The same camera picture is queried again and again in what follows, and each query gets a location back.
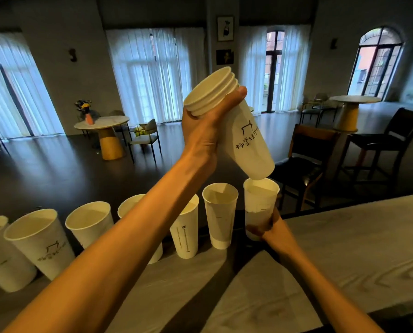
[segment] forearm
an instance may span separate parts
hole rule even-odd
[[[309,286],[337,333],[383,333],[367,314],[320,273],[302,250],[287,254],[285,258]]]
[[[44,289],[5,332],[105,331],[202,182],[201,165],[183,156],[125,217]]]

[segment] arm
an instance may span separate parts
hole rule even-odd
[[[107,233],[89,246],[5,333],[104,332],[188,201],[215,170],[218,128],[245,97],[241,87],[201,119],[183,113],[178,162]]]
[[[302,276],[313,292],[337,333],[383,333],[383,330],[342,291],[329,281],[297,244],[291,230],[274,208],[273,226],[247,229],[261,236],[281,259],[287,260]]]

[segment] left hand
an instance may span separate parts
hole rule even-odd
[[[182,130],[185,138],[183,154],[200,166],[202,173],[210,176],[217,165],[217,140],[222,119],[245,98],[246,87],[227,94],[222,101],[201,117],[194,117],[183,109]]]

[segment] right hand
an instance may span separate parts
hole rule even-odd
[[[271,220],[260,226],[247,225],[246,229],[262,237],[280,256],[291,256],[301,251],[287,223],[281,218],[276,207],[273,209]]]

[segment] framed picture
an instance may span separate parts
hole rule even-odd
[[[234,16],[217,17],[217,40],[219,42],[234,40]]]
[[[234,52],[231,49],[216,50],[216,64],[234,64]]]

